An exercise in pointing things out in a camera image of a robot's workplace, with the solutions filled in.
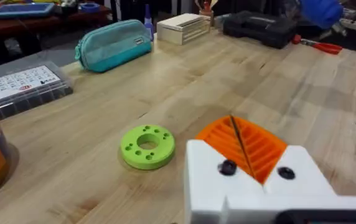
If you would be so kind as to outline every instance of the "white box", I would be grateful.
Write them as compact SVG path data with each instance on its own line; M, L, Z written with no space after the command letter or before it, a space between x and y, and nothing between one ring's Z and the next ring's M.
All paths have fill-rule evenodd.
M210 32L210 18L185 13L157 23L157 39L184 45Z

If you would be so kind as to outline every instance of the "teal pencil case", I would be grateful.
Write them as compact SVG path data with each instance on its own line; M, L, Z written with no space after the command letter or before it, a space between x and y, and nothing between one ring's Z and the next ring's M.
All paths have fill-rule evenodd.
M131 19L85 34L75 48L75 58L87 70L104 72L151 50L149 31Z

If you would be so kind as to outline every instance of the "hole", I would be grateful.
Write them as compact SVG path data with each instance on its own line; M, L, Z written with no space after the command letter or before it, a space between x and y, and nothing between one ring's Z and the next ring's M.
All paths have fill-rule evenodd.
M237 165L232 160L226 159L222 164L217 166L222 175L233 175L236 172Z
M286 180L293 180L296 178L294 171L288 167L279 167L278 174Z
M154 149L159 145L159 138L154 134L143 134L138 138L136 144L143 149Z

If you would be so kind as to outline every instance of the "blue object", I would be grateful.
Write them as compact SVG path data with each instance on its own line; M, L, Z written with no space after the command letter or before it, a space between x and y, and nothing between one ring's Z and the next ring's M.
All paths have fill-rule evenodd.
M99 5L97 3L82 3L80 7L82 12L93 13L99 11Z
M151 50L148 30L131 19L87 33L75 48L75 58L87 70L105 72Z
M329 29L344 12L338 0L301 0L301 13L313 24Z
M15 17L45 17L54 8L54 3L7 4L0 6L0 19Z
M151 35L151 41L153 41L153 24L149 4L145 5L145 27L148 29Z

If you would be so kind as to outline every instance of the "blue tray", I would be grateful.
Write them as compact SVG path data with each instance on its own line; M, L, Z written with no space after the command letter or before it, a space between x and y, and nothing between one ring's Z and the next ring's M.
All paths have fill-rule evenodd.
M45 17L51 13L54 5L54 3L6 4L0 6L0 19Z

